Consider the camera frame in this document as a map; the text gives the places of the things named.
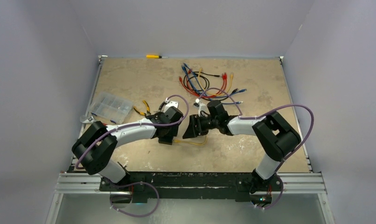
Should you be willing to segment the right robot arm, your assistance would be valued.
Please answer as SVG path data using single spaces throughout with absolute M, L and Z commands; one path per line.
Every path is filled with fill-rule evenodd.
M 190 115 L 183 139 L 207 135 L 212 129 L 228 136 L 256 136 L 265 151 L 261 162 L 252 172 L 252 184 L 258 190 L 270 185 L 277 167 L 301 142 L 297 131 L 277 111 L 258 119 L 244 119 L 229 115 L 219 100 L 208 102 L 207 109 L 208 115 Z

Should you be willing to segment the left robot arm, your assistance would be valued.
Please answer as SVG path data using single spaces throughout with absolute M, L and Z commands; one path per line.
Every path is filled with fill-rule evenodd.
M 182 119 L 183 113 L 172 106 L 165 112 L 123 125 L 106 126 L 96 121 L 75 142 L 71 151 L 88 174 L 100 174 L 111 181 L 116 190 L 123 191 L 129 186 L 128 173 L 122 165 L 112 161 L 114 150 L 138 140 L 172 141 Z

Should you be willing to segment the black network switch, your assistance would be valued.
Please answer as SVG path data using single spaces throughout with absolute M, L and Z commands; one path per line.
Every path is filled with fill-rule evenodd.
M 172 145 L 174 140 L 173 135 L 165 135 L 158 137 L 158 143 L 165 145 Z

